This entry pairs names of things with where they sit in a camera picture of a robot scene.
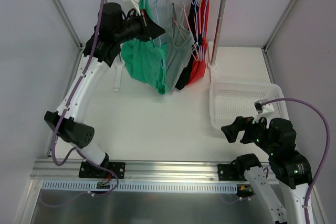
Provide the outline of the grey tank top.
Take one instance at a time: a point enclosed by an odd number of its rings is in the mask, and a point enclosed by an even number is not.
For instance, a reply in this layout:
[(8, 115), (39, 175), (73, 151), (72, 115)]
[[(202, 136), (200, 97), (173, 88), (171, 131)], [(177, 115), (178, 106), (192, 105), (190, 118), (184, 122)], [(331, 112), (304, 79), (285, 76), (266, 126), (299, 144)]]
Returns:
[(183, 69), (188, 65), (191, 53), (191, 46), (194, 37), (188, 29), (180, 23), (174, 3), (167, 5), (167, 51), (166, 51), (166, 81), (170, 92), (180, 78)]

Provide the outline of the green tank top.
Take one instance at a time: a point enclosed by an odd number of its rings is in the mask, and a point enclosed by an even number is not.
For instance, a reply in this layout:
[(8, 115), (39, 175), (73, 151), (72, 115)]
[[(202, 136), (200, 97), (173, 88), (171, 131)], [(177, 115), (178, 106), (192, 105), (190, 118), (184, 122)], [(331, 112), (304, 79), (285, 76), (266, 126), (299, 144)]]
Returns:
[(130, 77), (149, 84), (163, 95), (169, 90), (166, 85), (166, 51), (166, 42), (157, 44), (134, 39), (122, 45), (121, 58)]

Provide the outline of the pink wire hanger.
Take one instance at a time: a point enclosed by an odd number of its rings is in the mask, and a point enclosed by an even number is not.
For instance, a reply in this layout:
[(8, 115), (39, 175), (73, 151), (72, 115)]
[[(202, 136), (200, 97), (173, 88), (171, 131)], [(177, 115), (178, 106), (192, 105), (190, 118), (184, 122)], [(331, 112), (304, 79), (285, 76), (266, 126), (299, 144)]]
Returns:
[[(186, 13), (186, 0), (182, 0), (182, 4), (179, 5), (179, 7), (181, 8), (180, 23), (182, 23), (183, 25), (186, 25), (188, 31), (192, 32), (190, 24), (188, 22), (188, 15)], [(199, 53), (197, 50), (196, 43), (193, 43), (193, 45), (191, 46), (191, 53), (192, 53), (194, 60), (197, 61), (199, 57)]]

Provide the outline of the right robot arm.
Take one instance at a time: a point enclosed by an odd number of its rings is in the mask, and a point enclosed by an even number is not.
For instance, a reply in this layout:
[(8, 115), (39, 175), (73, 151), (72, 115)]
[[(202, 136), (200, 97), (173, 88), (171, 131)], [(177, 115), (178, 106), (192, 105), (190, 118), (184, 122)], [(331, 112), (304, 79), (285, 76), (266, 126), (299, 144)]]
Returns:
[(311, 223), (308, 188), (312, 183), (312, 172), (308, 160), (296, 150), (297, 133), (292, 123), (282, 118), (255, 121), (254, 117), (238, 116), (221, 131), (229, 143), (236, 142), (238, 133), (243, 132), (241, 143), (254, 143), (268, 155), (270, 169), (279, 181), (285, 204), (281, 204), (274, 193), (261, 162), (253, 153), (236, 157), (224, 174), (234, 173), (238, 179), (247, 180), (273, 223)]

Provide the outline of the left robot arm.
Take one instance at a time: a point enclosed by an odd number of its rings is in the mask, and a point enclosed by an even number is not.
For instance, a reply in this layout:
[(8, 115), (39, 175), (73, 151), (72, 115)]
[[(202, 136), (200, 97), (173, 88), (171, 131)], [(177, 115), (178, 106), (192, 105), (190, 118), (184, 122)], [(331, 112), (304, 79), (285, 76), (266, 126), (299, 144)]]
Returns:
[(121, 45), (133, 39), (148, 42), (164, 34), (145, 9), (131, 9), (127, 14), (118, 3), (102, 4), (94, 33), (82, 53), (85, 62), (76, 75), (59, 107), (47, 111), (44, 120), (53, 131), (51, 156), (57, 166), (65, 161), (56, 159), (56, 140), (61, 138), (71, 150), (83, 156), (81, 178), (106, 178), (112, 169), (109, 156), (93, 142), (95, 129), (84, 123), (87, 106), (100, 79), (121, 52)]

